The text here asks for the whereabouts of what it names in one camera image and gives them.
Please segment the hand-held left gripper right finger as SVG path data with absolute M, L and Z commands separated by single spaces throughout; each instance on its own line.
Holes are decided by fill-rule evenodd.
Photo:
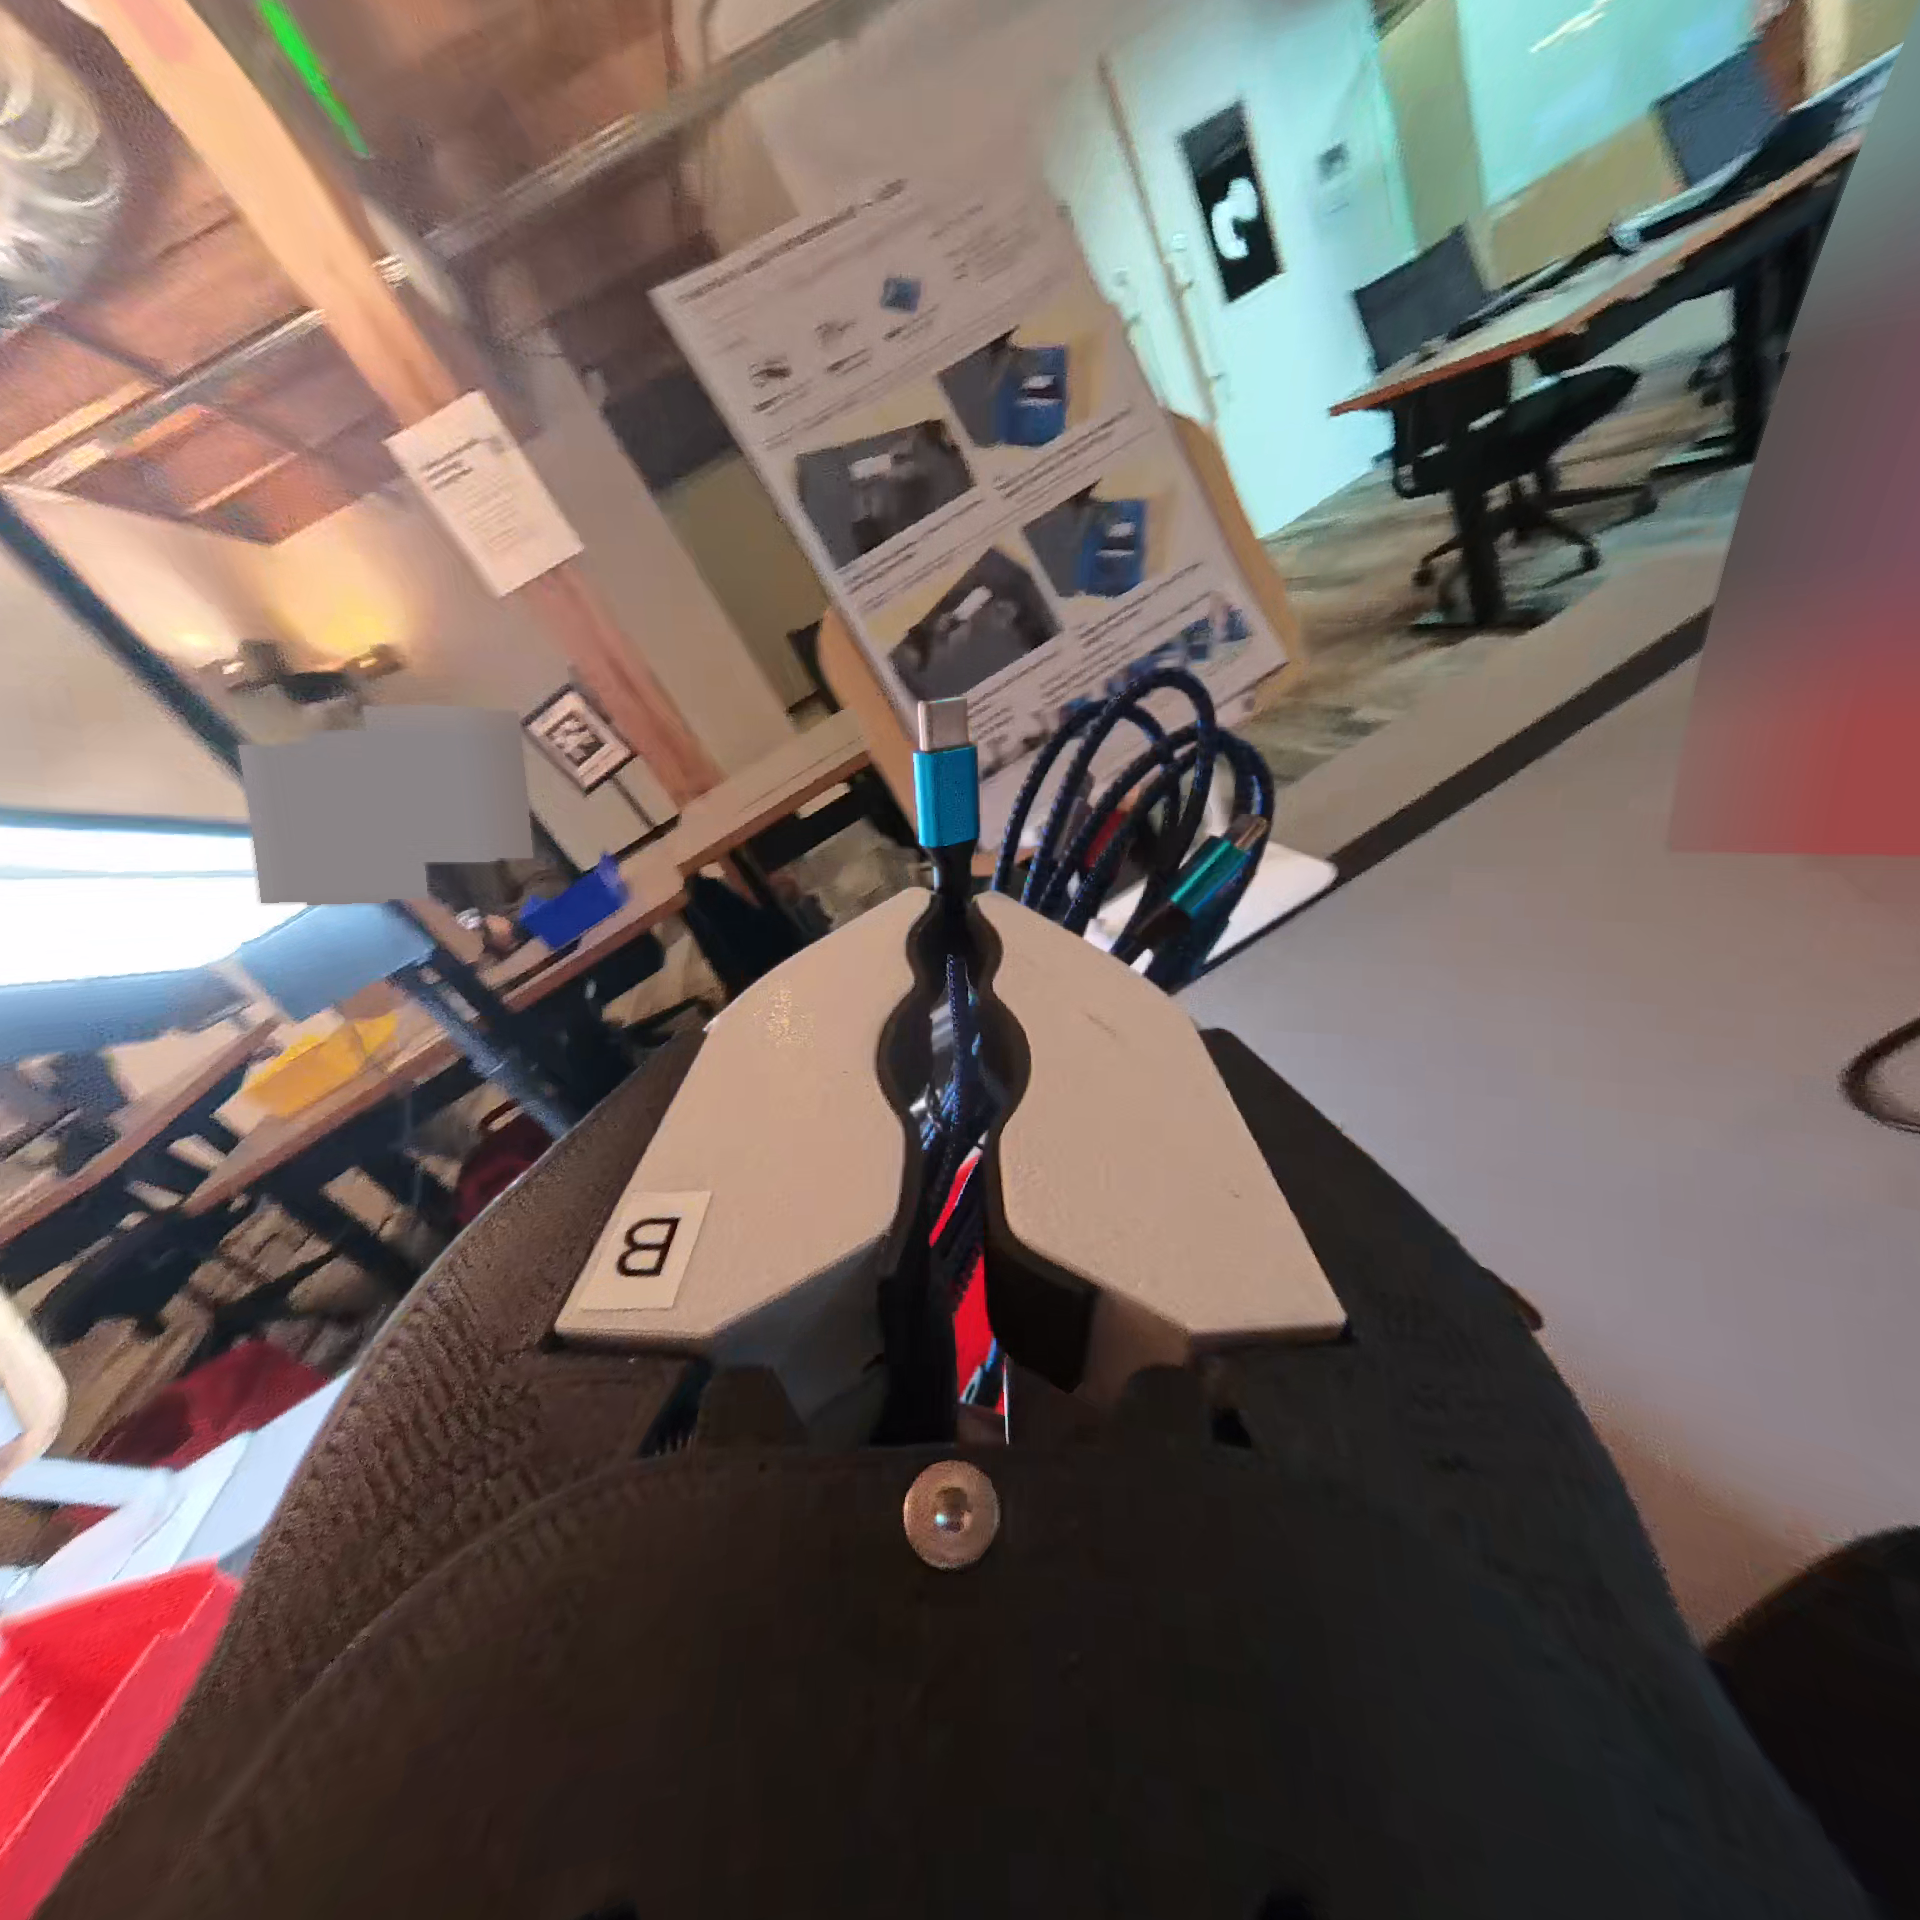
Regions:
M 1187 1015 L 1015 899 L 977 914 L 1005 1085 L 981 1165 L 1005 1358 L 1115 1396 L 1151 1368 L 1340 1338 L 1347 1312 Z

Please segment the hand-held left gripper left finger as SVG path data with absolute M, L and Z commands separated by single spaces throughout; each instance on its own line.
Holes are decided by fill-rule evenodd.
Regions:
M 763 1368 L 798 1413 L 882 1410 L 882 1288 L 922 1194 L 934 917 L 934 894 L 905 889 L 715 1017 L 557 1343 Z

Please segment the red plastic bin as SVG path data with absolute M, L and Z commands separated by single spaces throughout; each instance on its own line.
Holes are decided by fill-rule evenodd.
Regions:
M 2 1626 L 2 1915 L 28 1918 L 179 1713 L 240 1582 L 217 1564 Z

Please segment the blue box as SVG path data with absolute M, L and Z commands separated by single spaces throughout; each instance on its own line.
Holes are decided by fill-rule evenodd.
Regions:
M 583 942 L 590 929 L 610 922 L 628 899 L 629 892 L 621 863 L 607 855 L 585 870 L 583 878 L 561 888 L 557 894 L 529 899 L 515 912 L 515 927 L 526 939 L 562 951 Z

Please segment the yellow plastic bin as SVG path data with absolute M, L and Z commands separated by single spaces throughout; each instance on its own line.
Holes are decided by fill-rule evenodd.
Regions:
M 397 1012 L 307 1027 L 248 1072 L 240 1098 L 253 1117 L 294 1120 L 379 1068 L 397 1037 Z

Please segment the framed picture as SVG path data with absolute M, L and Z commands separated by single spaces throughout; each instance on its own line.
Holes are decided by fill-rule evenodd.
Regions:
M 520 732 L 580 794 L 593 794 L 638 761 L 628 737 L 577 686 L 556 687 L 524 714 Z

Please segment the white notice paper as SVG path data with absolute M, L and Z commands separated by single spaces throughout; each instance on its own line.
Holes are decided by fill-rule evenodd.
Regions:
M 453 398 L 388 437 L 385 449 L 495 600 L 585 554 L 489 394 Z

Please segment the instruction poster on board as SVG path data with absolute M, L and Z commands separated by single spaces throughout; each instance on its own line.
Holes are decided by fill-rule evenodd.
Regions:
M 1288 666 L 1227 516 L 1039 179 L 883 179 L 652 292 L 883 701 L 1009 802 L 1076 708 Z

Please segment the wooden office desk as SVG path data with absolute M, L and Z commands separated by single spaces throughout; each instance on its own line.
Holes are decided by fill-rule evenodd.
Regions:
M 1772 411 L 1799 301 L 1862 143 L 1862 130 L 1836 132 L 1791 168 L 1740 187 L 1718 211 L 1699 208 L 1685 225 L 1627 254 L 1555 269 L 1548 281 L 1479 322 L 1464 341 L 1439 350 L 1425 363 L 1405 358 L 1385 375 L 1375 371 L 1333 407 L 1333 416 L 1388 416 L 1389 401 L 1497 361 L 1512 363 L 1516 391 L 1548 375 L 1614 366 L 1601 358 L 1609 350 L 1682 304 L 1728 292 L 1731 424 L 1714 445 L 1674 459 L 1662 473 L 1750 467 Z M 1421 631 L 1431 636 L 1501 634 L 1431 629 L 1431 614 L 1421 619 Z

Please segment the black phone door sign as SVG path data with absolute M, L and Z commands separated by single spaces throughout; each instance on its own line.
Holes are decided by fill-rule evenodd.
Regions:
M 1284 272 L 1253 125 L 1243 102 L 1177 134 L 1222 304 L 1251 300 Z

